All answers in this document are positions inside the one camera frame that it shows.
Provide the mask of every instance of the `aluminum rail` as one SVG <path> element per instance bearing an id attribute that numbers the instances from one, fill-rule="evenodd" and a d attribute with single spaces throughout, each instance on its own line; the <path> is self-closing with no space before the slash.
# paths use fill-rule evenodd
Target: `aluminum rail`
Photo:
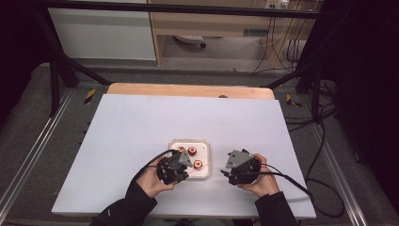
<path id="1" fill-rule="evenodd" d="M 311 116 L 311 104 L 308 101 L 307 97 L 301 97 L 301 103 L 304 105 L 305 110 L 308 113 L 308 116 Z M 317 141 L 321 143 L 323 130 L 320 124 L 314 123 L 312 125 L 313 130 L 317 136 Z M 352 224 L 355 226 L 367 226 L 366 218 L 364 217 L 356 197 L 350 188 L 344 174 L 341 169 L 331 147 L 328 144 L 327 139 L 325 139 L 325 143 L 323 145 L 323 157 L 326 160 L 328 169 L 331 173 L 332 179 L 334 181 L 335 186 L 337 187 L 338 192 L 341 194 L 343 198 L 343 203 L 345 204 L 346 213 L 352 221 Z"/>
<path id="2" fill-rule="evenodd" d="M 60 118 L 62 117 L 62 114 L 64 113 L 73 93 L 74 89 L 67 89 L 64 92 L 64 95 L 60 101 L 60 108 L 55 113 L 55 115 L 47 121 L 38 139 L 36 140 L 29 154 L 27 155 L 25 161 L 21 165 L 17 174 L 14 176 L 14 179 L 8 186 L 8 189 L 1 198 L 0 225 L 2 225 L 3 221 L 6 219 L 6 216 L 11 209 L 12 204 L 14 204 L 15 200 L 17 199 L 18 194 L 20 193 L 30 172 L 38 161 L 47 141 L 49 140 L 51 134 L 53 134 L 53 131 L 56 128 L 56 125 L 58 124 Z"/>

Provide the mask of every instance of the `gray carpet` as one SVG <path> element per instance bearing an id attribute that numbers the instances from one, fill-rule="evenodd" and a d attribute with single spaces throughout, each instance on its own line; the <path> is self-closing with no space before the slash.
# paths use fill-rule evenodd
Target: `gray carpet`
<path id="1" fill-rule="evenodd" d="M 264 73 L 248 75 L 248 73 L 199 73 L 159 70 L 97 70 L 100 75 L 118 82 L 137 83 L 172 83 L 197 85 L 241 85 L 258 87 L 280 77 L 281 74 Z M 11 113 L 8 122 L 1 129 L 0 157 L 0 191 L 4 193 L 19 166 L 24 161 L 30 147 L 44 126 L 50 112 L 49 76 L 47 70 L 39 68 L 35 71 L 23 99 Z M 294 100 L 300 101 L 291 87 L 295 81 L 290 81 L 284 89 L 276 90 L 276 98 L 280 100 L 284 116 L 307 117 L 303 107 L 295 107 L 285 103 L 285 92 L 289 91 Z M 89 88 L 79 88 L 74 92 L 61 121 L 47 143 L 35 168 L 19 197 L 11 208 L 8 219 L 31 219 L 68 222 L 90 222 L 90 218 L 65 218 L 51 214 L 51 208 L 56 200 L 56 191 L 62 187 L 73 159 L 79 150 L 79 142 L 85 136 L 102 93 L 106 87 L 97 89 L 90 105 L 83 105 Z M 399 225 L 397 214 L 391 208 L 387 198 L 379 188 L 375 178 L 366 165 L 354 161 L 350 144 L 339 120 L 326 120 L 328 141 L 340 161 L 345 176 L 351 185 L 364 216 L 373 224 Z M 315 155 L 319 144 L 310 126 L 291 133 L 295 151 L 305 173 Z M 334 186 L 323 156 L 317 161 L 311 174 L 312 178 Z M 309 184 L 316 197 L 316 204 L 329 213 L 339 212 L 339 200 L 329 190 L 317 184 Z M 320 213 L 317 219 L 309 219 L 305 224 L 350 224 L 347 214 L 340 218 L 328 218 Z"/>

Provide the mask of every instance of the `white table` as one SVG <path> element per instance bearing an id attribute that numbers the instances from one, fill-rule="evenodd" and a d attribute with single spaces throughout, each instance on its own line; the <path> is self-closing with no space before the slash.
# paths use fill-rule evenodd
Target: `white table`
<path id="1" fill-rule="evenodd" d="M 256 197 L 228 183 L 227 153 L 243 148 L 303 186 L 278 101 L 105 94 L 52 212 L 95 216 L 124 197 L 132 177 L 174 138 L 206 139 L 211 174 L 159 194 L 156 218 L 256 218 Z M 296 218 L 315 218 L 306 194 L 277 178 Z"/>

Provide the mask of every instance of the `hand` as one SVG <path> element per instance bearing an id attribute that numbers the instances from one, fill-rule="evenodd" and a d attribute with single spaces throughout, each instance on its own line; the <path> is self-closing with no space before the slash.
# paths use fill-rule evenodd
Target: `hand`
<path id="1" fill-rule="evenodd" d="M 270 169 L 265 165 L 266 159 L 258 153 L 254 154 L 254 156 L 262 164 L 260 172 L 269 172 Z M 237 186 L 254 193 L 258 198 L 266 194 L 273 195 L 279 192 L 279 186 L 274 175 L 260 174 L 252 184 L 240 184 Z"/>
<path id="2" fill-rule="evenodd" d="M 146 192 L 150 198 L 154 198 L 160 192 L 165 190 L 173 190 L 173 187 L 177 182 L 173 182 L 169 185 L 162 183 L 156 175 L 156 165 L 163 159 L 160 157 L 152 162 L 152 165 L 144 170 L 143 174 L 137 179 L 137 183 Z"/>

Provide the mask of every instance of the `wire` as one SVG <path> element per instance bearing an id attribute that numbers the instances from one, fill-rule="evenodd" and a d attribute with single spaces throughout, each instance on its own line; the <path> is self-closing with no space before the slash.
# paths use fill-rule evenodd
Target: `wire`
<path id="1" fill-rule="evenodd" d="M 311 9 L 312 11 L 315 11 L 316 10 L 316 8 L 317 8 L 317 4 L 319 3 L 319 0 L 316 0 L 316 4 L 314 5 L 314 8 L 313 9 Z"/>
<path id="2" fill-rule="evenodd" d="M 202 168 L 204 168 L 204 167 L 206 167 L 206 166 L 209 166 L 209 165 L 211 165 L 211 164 L 212 164 L 212 162 L 210 162 L 210 163 L 208 163 L 208 164 L 205 164 L 205 165 L 203 165 L 203 166 L 200 167 L 200 168 L 197 168 L 197 169 L 194 169 L 194 170 L 188 172 L 188 174 L 190 174 L 190 173 L 192 173 L 192 172 L 195 172 L 195 171 L 198 171 L 198 170 L 201 170 Z"/>
<path id="3" fill-rule="evenodd" d="M 270 71 L 279 71 L 279 70 L 286 70 L 286 69 L 284 69 L 284 68 L 264 69 L 264 70 L 257 71 L 257 72 L 255 72 L 255 73 L 270 72 Z"/>
<path id="4" fill-rule="evenodd" d="M 267 43 L 268 43 L 268 41 L 269 41 L 269 32 L 268 32 L 268 31 L 270 30 L 271 24 L 272 24 L 272 18 L 270 17 L 269 27 L 267 27 L 266 48 L 264 48 L 264 52 L 263 52 L 263 56 L 262 56 L 261 62 L 259 62 L 259 64 L 258 64 L 258 66 L 256 67 L 256 69 L 255 69 L 251 74 L 256 73 L 256 70 L 258 70 L 258 68 L 261 66 L 261 64 L 262 64 L 262 62 L 263 62 L 263 60 L 264 60 L 264 57 L 266 56 L 266 52 L 267 52 Z"/>
<path id="5" fill-rule="evenodd" d="M 303 60 L 302 65 L 306 65 L 306 63 L 309 63 L 309 61 L 312 58 L 316 58 L 316 55 L 319 54 L 323 54 L 324 48 L 326 47 L 326 43 L 331 39 L 331 37 L 336 33 L 336 31 L 338 30 L 338 28 L 341 26 L 341 24 L 343 23 L 343 21 L 346 19 L 347 15 L 349 14 L 349 11 L 355 6 L 356 2 L 358 0 L 352 0 L 352 5 L 348 8 L 348 11 L 344 14 L 344 16 L 341 18 L 341 20 L 338 22 L 338 24 L 332 29 L 332 31 L 326 36 L 325 39 L 323 39 L 321 41 L 321 43 L 319 44 L 319 46 L 317 47 L 317 49 L 315 49 L 310 56 L 308 56 L 305 60 Z"/>
<path id="6" fill-rule="evenodd" d="M 304 25 L 306 22 L 307 22 L 307 20 L 304 19 L 302 25 L 299 27 L 298 32 L 296 33 L 296 37 L 293 39 L 294 43 L 296 43 L 296 42 L 298 41 L 298 45 L 296 46 L 296 59 L 295 59 L 295 62 L 299 61 L 299 39 L 298 39 L 298 38 L 299 38 L 300 32 L 302 31 L 303 25 Z M 290 59 L 290 58 L 288 57 L 288 56 L 289 56 L 290 44 L 291 44 L 291 40 L 290 40 L 290 43 L 288 44 L 287 60 L 292 61 L 292 60 L 294 60 L 294 53 L 295 53 L 295 51 L 293 52 L 293 57 L 292 57 L 292 59 Z"/>
<path id="7" fill-rule="evenodd" d="M 322 134 L 323 134 L 323 135 L 322 135 L 322 140 L 321 140 L 321 142 L 320 142 L 320 147 L 319 147 L 319 149 L 317 150 L 316 156 L 313 158 L 313 161 L 311 162 L 311 166 L 309 167 L 309 169 L 308 169 L 308 171 L 307 171 L 307 173 L 306 173 L 306 176 L 305 176 L 305 183 L 308 184 L 309 181 L 318 183 L 318 184 L 320 184 L 320 185 L 322 185 L 322 186 L 325 186 L 325 187 L 329 188 L 330 190 L 332 190 L 332 191 L 338 196 L 338 198 L 340 199 L 340 202 L 341 202 L 341 206 L 342 206 L 340 213 L 338 213 L 338 214 L 330 214 L 330 213 L 327 213 L 326 211 L 321 210 L 321 209 L 320 209 L 319 207 L 317 207 L 316 205 L 314 205 L 314 208 L 315 208 L 316 210 L 318 210 L 320 213 L 322 213 L 323 215 L 325 215 L 325 216 L 328 216 L 328 217 L 330 217 L 330 218 L 339 218 L 339 217 L 341 217 L 341 216 L 344 214 L 344 203 L 343 203 L 343 198 L 341 197 L 341 195 L 340 195 L 340 194 L 338 193 L 338 191 L 337 191 L 336 189 L 334 189 L 332 186 L 329 186 L 329 185 L 327 185 L 326 183 L 321 182 L 321 181 L 319 181 L 319 180 L 315 180 L 315 179 L 310 178 L 311 170 L 313 169 L 314 164 L 316 163 L 317 159 L 319 158 L 320 153 L 321 153 L 322 150 L 323 150 L 325 140 L 326 140 L 326 128 L 325 128 L 324 123 L 323 123 L 323 118 L 324 118 L 324 117 L 323 117 L 323 113 L 324 113 L 325 108 L 326 108 L 327 106 L 329 106 L 329 105 L 332 105 L 332 103 L 330 103 L 330 104 L 328 104 L 328 105 L 324 105 L 324 106 L 322 107 L 321 111 L 320 111 L 320 116 L 321 116 L 321 117 L 319 117 L 319 118 L 320 118 L 320 126 L 322 127 Z"/>
<path id="8" fill-rule="evenodd" d="M 261 165 L 265 165 L 265 166 L 267 166 L 267 167 L 269 167 L 269 168 L 271 168 L 271 169 L 273 169 L 273 170 L 275 170 L 275 171 L 281 173 L 280 170 L 278 170 L 277 168 L 275 168 L 275 167 L 273 167 L 273 166 L 270 166 L 270 165 L 268 165 L 268 164 L 261 164 Z"/>
<path id="9" fill-rule="evenodd" d="M 261 46 L 261 47 L 265 47 L 265 46 L 267 46 L 267 45 L 271 45 L 271 44 L 273 44 L 274 42 L 276 42 L 277 40 L 279 40 L 279 38 L 281 38 L 281 36 L 284 34 L 284 30 L 285 30 L 285 26 L 287 25 L 287 21 L 288 21 L 288 18 L 285 18 L 285 20 L 284 20 L 284 26 L 282 27 L 282 30 L 281 30 L 281 33 L 279 34 L 279 36 L 275 39 L 275 40 L 272 40 L 272 42 L 270 42 L 270 43 L 266 43 L 265 45 L 260 45 L 260 44 L 258 44 L 258 43 L 256 43 L 254 40 L 252 41 L 256 46 Z M 248 35 L 249 35 L 249 37 L 250 38 L 252 38 L 251 36 L 250 36 L 250 29 L 248 30 Z"/>
<path id="10" fill-rule="evenodd" d="M 127 188 L 126 193 L 130 190 L 130 188 L 133 186 L 133 184 L 136 182 L 136 180 L 141 176 L 141 174 L 144 172 L 144 170 L 146 170 L 148 167 L 151 167 L 150 164 L 155 161 L 156 159 L 160 158 L 162 155 L 167 154 L 167 153 L 171 153 L 171 152 L 177 152 L 176 150 L 170 149 L 167 151 L 164 151 L 160 154 L 158 154 L 155 158 L 153 158 L 150 162 L 148 162 L 146 165 L 144 165 L 143 168 L 141 168 L 138 173 L 133 177 L 132 181 L 129 184 L 129 187 Z"/>
<path id="11" fill-rule="evenodd" d="M 296 180 L 294 180 L 290 176 L 285 175 L 281 172 L 273 172 L 273 171 L 269 171 L 269 172 L 239 172 L 239 173 L 232 174 L 231 176 L 236 176 L 236 175 L 275 175 L 275 176 L 283 177 L 287 181 L 291 182 L 291 184 L 293 184 L 294 186 L 296 186 L 300 190 L 302 190 L 305 194 L 307 194 L 309 196 L 309 198 L 311 198 L 311 203 L 314 203 L 313 194 L 311 194 L 311 192 L 306 187 L 302 186 Z"/>
<path id="12" fill-rule="evenodd" d="M 335 113 L 336 113 L 336 109 L 335 109 L 335 108 L 332 108 L 332 109 L 330 109 L 330 110 L 324 112 L 323 114 L 321 114 L 319 118 L 321 118 L 321 119 L 326 119 L 326 118 L 330 117 L 331 115 L 334 115 Z M 288 131 L 289 131 L 290 133 L 291 133 L 291 132 L 294 132 L 294 131 L 296 131 L 296 130 L 299 130 L 299 129 L 301 129 L 301 128 L 304 128 L 304 127 L 306 127 L 306 126 L 308 126 L 308 125 L 310 125 L 310 124 L 312 124 L 312 123 L 318 121 L 318 120 L 317 120 L 316 118 L 314 118 L 314 117 L 310 117 L 310 118 L 288 118 L 288 117 L 284 117 L 284 118 L 285 118 L 285 119 L 290 119 L 290 120 L 306 120 L 306 121 L 287 121 L 287 122 L 285 122 L 287 125 L 298 125 L 298 126 L 295 127 L 295 128 L 289 129 Z"/>
<path id="13" fill-rule="evenodd" d="M 274 28 L 275 28 L 275 26 L 276 26 L 276 17 L 274 17 L 273 18 L 273 31 L 272 31 L 272 49 L 273 49 L 273 52 L 275 53 L 275 55 L 276 55 L 276 57 L 277 57 L 277 59 L 279 60 L 279 63 L 281 64 L 281 66 L 285 69 L 285 70 L 287 70 L 288 72 L 290 71 L 290 70 L 288 70 L 288 68 L 285 68 L 285 66 L 284 66 L 284 64 L 282 63 L 282 61 L 281 61 L 281 58 L 279 57 L 279 54 L 277 53 L 277 51 L 276 51 L 276 49 L 275 49 L 275 47 L 274 47 L 274 44 L 273 44 L 273 34 L 274 34 Z"/>
<path id="14" fill-rule="evenodd" d="M 298 57 L 294 58 L 294 54 L 295 54 L 295 48 L 298 46 L 299 44 L 296 44 L 296 40 L 290 40 L 288 42 L 288 47 L 287 47 L 287 52 L 285 53 L 287 60 L 290 62 L 297 62 L 298 61 Z M 293 50 L 293 55 L 290 58 L 290 52 L 291 50 Z"/>

